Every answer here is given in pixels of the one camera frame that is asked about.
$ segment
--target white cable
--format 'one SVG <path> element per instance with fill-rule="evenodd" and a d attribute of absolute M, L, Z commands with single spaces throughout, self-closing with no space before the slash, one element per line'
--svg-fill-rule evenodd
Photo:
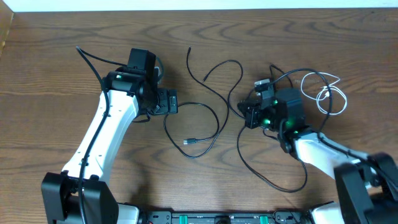
<path fill-rule="evenodd" d="M 337 76 L 335 76 L 335 75 L 331 75 L 331 74 L 329 74 L 329 73 L 325 73 L 325 72 L 320 72 L 320 73 L 321 73 L 322 75 L 328 75 L 328 76 L 330 76 L 330 77 L 337 78 L 337 81 L 334 81 L 332 84 L 329 84 L 329 87 L 330 87 L 330 90 L 331 90 L 331 91 L 336 91 L 337 93 L 339 93 L 339 94 L 344 98 L 345 103 L 344 103 L 343 109 L 341 109 L 341 110 L 340 110 L 339 112 L 337 112 L 337 113 L 330 113 L 330 115 L 338 115 L 338 114 L 341 114 L 341 113 L 346 109 L 346 107 L 347 107 L 347 97 L 346 97 L 346 95 L 343 93 L 343 91 L 341 91 L 339 88 L 337 88 L 337 87 L 334 86 L 334 84 L 336 84 L 336 83 L 338 83 L 338 82 L 340 81 L 340 78 L 337 77 Z M 327 111 L 326 111 L 325 109 L 323 109 L 323 108 L 320 106 L 320 104 L 319 104 L 319 101 L 322 101 L 322 100 L 324 100 L 324 99 L 330 97 L 330 96 L 329 96 L 329 91 L 328 91 L 328 87 L 327 87 L 327 86 L 321 87 L 322 90 L 318 93 L 318 95 L 317 95 L 316 98 L 311 97 L 311 96 L 308 96 L 307 94 L 304 93 L 304 90 L 303 90 L 304 80 L 305 80 L 305 78 L 306 78 L 307 76 L 313 75 L 313 74 L 315 74 L 315 72 L 311 72 L 311 73 L 308 73 L 308 74 L 304 75 L 304 77 L 303 77 L 303 79 L 302 79 L 302 81 L 301 81 L 301 87 L 300 87 L 300 88 L 301 88 L 301 92 L 303 93 L 304 96 L 308 97 L 308 98 L 311 99 L 311 100 L 315 100 L 315 101 L 317 102 L 318 109 L 319 109 L 319 111 L 321 111 L 321 113 L 327 114 Z"/>

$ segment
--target wood grain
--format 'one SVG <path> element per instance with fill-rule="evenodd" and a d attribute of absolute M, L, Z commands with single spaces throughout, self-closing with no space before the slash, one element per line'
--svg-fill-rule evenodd
<path fill-rule="evenodd" d="M 12 18 L 14 13 L 8 8 L 6 3 L 0 1 L 0 57 L 2 49 L 6 44 L 6 39 L 11 27 Z"/>
<path fill-rule="evenodd" d="M 0 59 L 0 223 L 43 223 L 40 183 L 71 158 L 95 113 L 100 87 L 75 46 L 126 62 L 131 47 L 157 54 L 167 71 L 163 86 L 176 88 L 180 102 L 209 104 L 223 120 L 226 107 L 187 73 L 185 57 L 198 79 L 226 59 L 239 60 L 244 78 L 232 95 L 235 105 L 253 82 L 269 76 L 268 65 L 284 70 L 310 67 L 341 77 L 348 107 L 332 117 L 325 133 L 367 152 L 398 159 L 398 10 L 312 9 L 251 11 L 20 13 L 14 18 Z M 115 69 L 94 62 L 102 75 Z M 239 78 L 226 64 L 206 81 L 226 96 Z M 304 74 L 292 76 L 295 86 Z M 287 86 L 281 82 L 278 86 Z M 315 93 L 322 84 L 308 79 Z M 336 110 L 342 106 L 337 98 Z M 323 114 L 305 100 L 308 122 Z M 225 130 L 204 157 L 183 157 L 166 137 L 163 117 L 133 124 L 116 158 L 110 188 L 118 202 L 144 208 L 248 211 L 306 209 L 336 200 L 334 181 L 308 166 L 308 184 L 298 193 L 278 192 L 243 165 L 236 152 L 242 121 L 230 114 Z M 170 134 L 182 140 L 215 130 L 211 113 L 188 106 L 169 116 Z M 185 147 L 198 153 L 207 143 Z M 258 129 L 245 130 L 243 156 L 270 180 L 301 185 L 300 164 Z"/>

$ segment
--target green connector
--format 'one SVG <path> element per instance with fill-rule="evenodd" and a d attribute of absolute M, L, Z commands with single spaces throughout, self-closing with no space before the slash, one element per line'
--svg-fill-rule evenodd
<path fill-rule="evenodd" d="M 268 224 L 268 216 L 261 216 L 260 224 Z"/>
<path fill-rule="evenodd" d="M 188 224 L 188 217 L 186 215 L 180 215 L 180 224 Z"/>

